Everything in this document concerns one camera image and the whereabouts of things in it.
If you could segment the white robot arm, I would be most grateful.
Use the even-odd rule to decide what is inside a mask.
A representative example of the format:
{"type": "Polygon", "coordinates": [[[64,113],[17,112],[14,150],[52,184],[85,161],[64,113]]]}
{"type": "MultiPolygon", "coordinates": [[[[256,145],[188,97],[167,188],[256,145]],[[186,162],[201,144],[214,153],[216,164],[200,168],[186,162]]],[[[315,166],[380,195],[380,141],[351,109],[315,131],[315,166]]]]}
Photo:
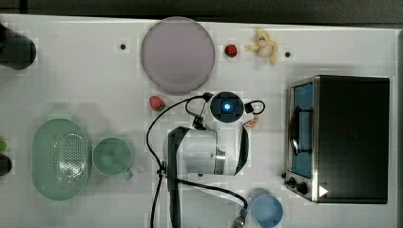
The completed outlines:
{"type": "Polygon", "coordinates": [[[247,109],[235,93],[206,95],[205,115],[192,128],[178,126],[163,143],[165,176],[173,228],[183,228],[180,186],[189,173],[235,176],[246,164],[249,136],[244,127],[247,109]]]}

